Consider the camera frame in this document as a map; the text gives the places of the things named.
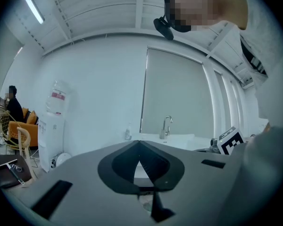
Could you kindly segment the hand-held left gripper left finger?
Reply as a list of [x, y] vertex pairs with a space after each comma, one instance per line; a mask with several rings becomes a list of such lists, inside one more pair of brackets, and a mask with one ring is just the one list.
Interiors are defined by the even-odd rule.
[[[153, 226], [153, 220], [136, 195], [118, 194], [98, 175], [98, 164], [106, 155], [129, 142], [104, 147], [72, 157], [21, 192], [4, 195], [30, 223], [41, 226]], [[59, 180], [72, 183], [49, 219], [32, 211], [37, 201]]]

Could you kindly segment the wooden chair brown seat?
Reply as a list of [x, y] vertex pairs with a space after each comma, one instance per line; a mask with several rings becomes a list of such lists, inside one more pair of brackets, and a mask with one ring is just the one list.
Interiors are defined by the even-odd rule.
[[18, 146], [20, 154], [17, 155], [0, 155], [0, 164], [17, 159], [13, 164], [24, 169], [24, 172], [14, 172], [8, 169], [7, 166], [0, 167], [0, 188], [11, 189], [17, 186], [24, 187], [37, 179], [33, 171], [29, 146], [31, 142], [30, 134], [27, 130], [17, 127], [18, 131]]

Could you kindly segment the person's grey shirt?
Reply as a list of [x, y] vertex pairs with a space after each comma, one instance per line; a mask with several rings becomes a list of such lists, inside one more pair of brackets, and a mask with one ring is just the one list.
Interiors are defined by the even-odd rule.
[[263, 65], [259, 116], [270, 129], [250, 140], [218, 226], [283, 226], [283, 31], [263, 0], [215, 0], [216, 16], [238, 26]]

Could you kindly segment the grey roller blind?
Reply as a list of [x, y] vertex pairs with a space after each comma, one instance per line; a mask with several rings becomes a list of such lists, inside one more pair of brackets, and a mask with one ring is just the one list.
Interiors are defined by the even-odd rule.
[[141, 132], [212, 138], [214, 115], [203, 65], [157, 49], [147, 51]]

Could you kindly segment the white squeegee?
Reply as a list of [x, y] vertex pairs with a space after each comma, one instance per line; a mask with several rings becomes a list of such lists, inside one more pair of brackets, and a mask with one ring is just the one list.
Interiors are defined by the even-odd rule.
[[10, 169], [11, 169], [11, 166], [10, 166], [10, 165], [11, 165], [12, 163], [16, 162], [16, 161], [17, 161], [17, 159], [8, 161], [8, 162], [6, 162], [6, 163], [0, 164], [0, 167], [7, 166], [7, 168], [10, 170]]

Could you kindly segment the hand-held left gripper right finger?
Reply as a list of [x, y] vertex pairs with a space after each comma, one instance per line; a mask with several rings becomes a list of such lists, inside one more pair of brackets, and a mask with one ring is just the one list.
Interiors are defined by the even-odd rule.
[[154, 180], [157, 222], [148, 218], [139, 226], [222, 226], [225, 203], [242, 162], [242, 146], [231, 155], [183, 150], [140, 141], [141, 163]]

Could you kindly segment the white sink vanity cabinet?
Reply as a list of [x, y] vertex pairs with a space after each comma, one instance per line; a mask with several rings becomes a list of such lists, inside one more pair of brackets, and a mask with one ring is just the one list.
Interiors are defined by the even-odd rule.
[[152, 141], [167, 146], [176, 147], [184, 150], [195, 151], [204, 150], [210, 147], [210, 138], [196, 137], [194, 134], [169, 135], [161, 139], [159, 134], [133, 134], [132, 140]]

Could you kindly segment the chrome faucet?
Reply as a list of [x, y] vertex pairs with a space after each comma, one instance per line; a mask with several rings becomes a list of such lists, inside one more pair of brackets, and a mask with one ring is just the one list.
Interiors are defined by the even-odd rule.
[[172, 118], [172, 116], [167, 115], [167, 116], [164, 118], [163, 127], [162, 127], [161, 132], [160, 132], [160, 135], [159, 135], [159, 138], [160, 138], [160, 139], [165, 139], [168, 135], [170, 135], [170, 127], [166, 127], [166, 121], [167, 121], [167, 119], [170, 120], [170, 123], [173, 123], [173, 118]]

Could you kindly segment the ceiling tube light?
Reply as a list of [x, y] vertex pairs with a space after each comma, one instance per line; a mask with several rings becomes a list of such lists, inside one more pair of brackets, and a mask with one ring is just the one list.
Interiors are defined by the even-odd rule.
[[39, 9], [37, 8], [35, 2], [33, 0], [24, 0], [24, 1], [28, 5], [29, 9], [31, 10], [32, 14], [35, 16], [37, 21], [40, 24], [43, 24], [45, 19], [44, 19], [43, 15], [41, 14], [41, 12], [39, 11]]

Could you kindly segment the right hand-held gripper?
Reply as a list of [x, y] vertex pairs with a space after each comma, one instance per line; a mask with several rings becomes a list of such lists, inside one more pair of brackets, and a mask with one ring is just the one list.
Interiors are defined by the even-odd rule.
[[231, 127], [226, 132], [211, 139], [210, 152], [230, 155], [235, 146], [245, 143], [241, 131], [236, 127]]

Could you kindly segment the white water dispenser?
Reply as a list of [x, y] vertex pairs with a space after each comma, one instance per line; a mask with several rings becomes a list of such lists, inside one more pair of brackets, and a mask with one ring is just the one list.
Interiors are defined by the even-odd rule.
[[38, 122], [38, 149], [42, 169], [48, 173], [51, 161], [63, 151], [63, 133], [65, 120], [62, 115], [45, 112]]

